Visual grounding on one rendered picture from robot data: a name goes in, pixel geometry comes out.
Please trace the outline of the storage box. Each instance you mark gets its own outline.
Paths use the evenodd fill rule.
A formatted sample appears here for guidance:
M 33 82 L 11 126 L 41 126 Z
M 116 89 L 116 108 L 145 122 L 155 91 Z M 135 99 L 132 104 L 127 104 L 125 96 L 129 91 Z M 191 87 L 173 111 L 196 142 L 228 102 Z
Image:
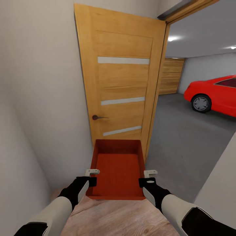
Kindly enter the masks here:
M 141 140 L 96 139 L 91 169 L 99 169 L 97 185 L 86 196 L 92 200 L 144 200 L 139 178 L 145 178 Z

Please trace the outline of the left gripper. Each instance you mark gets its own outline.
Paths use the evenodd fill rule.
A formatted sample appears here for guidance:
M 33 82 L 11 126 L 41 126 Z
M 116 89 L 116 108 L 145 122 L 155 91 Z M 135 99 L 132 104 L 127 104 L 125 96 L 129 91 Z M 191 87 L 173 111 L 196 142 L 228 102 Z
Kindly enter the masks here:
M 88 177 L 89 187 L 95 187 L 97 185 L 97 177 Z

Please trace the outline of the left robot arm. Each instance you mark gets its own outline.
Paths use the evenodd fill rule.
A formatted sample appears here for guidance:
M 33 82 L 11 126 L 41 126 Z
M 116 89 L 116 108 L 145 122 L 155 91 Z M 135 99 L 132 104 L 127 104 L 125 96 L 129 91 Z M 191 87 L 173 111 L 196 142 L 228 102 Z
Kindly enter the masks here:
M 97 185 L 99 169 L 87 169 L 85 176 L 78 176 L 70 186 L 42 211 L 30 218 L 14 236 L 60 236 L 74 207 L 80 202 L 89 187 Z

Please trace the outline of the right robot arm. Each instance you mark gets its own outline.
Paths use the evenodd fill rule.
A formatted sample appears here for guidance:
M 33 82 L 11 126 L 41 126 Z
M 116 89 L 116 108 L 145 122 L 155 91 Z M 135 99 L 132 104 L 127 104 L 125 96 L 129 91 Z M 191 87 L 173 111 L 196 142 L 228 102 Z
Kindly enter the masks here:
M 139 178 L 144 196 L 159 209 L 180 236 L 236 236 L 236 230 L 218 221 L 203 208 L 186 202 L 156 184 L 156 170 L 145 170 Z

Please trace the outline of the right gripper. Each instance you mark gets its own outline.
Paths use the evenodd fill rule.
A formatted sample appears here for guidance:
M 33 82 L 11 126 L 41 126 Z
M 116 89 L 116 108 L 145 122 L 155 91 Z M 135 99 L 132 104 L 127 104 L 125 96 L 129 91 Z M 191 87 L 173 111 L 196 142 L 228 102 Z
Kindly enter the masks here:
M 147 180 L 153 180 L 153 181 L 156 183 L 156 180 L 155 180 L 154 177 L 150 177 L 150 178 L 139 178 L 139 186 L 140 186 L 140 188 L 143 188 L 144 183 L 145 183 Z

